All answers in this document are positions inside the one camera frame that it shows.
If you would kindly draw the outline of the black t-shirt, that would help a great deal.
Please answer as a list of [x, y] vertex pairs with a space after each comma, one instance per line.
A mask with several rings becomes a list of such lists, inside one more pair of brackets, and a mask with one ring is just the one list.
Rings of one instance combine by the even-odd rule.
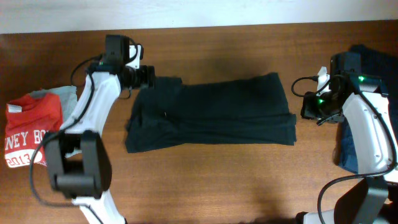
[[158, 77], [138, 93], [124, 143], [128, 153], [181, 144], [293, 146], [296, 120], [277, 73], [198, 85]]

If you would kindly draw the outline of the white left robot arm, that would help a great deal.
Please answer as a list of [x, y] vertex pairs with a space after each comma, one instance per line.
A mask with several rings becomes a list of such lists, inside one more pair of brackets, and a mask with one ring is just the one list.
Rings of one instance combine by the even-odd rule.
[[141, 65], [144, 48], [125, 35], [107, 35], [105, 51], [89, 59], [83, 92], [59, 131], [43, 141], [47, 173], [54, 191], [78, 207], [89, 223], [126, 223], [110, 192], [112, 167], [101, 135], [114, 102], [123, 90], [152, 88], [153, 66]]

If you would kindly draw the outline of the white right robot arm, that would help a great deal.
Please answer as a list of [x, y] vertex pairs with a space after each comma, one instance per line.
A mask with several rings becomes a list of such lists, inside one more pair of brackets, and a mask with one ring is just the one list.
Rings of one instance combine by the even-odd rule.
[[[312, 80], [315, 92], [302, 95], [300, 115], [317, 125], [347, 121], [356, 151], [356, 174], [327, 183], [317, 198], [317, 212], [302, 212], [297, 223], [397, 223], [397, 141], [389, 117], [387, 87], [379, 76], [361, 70], [361, 56], [331, 57]], [[322, 210], [326, 190], [345, 180], [358, 183], [331, 210]]]

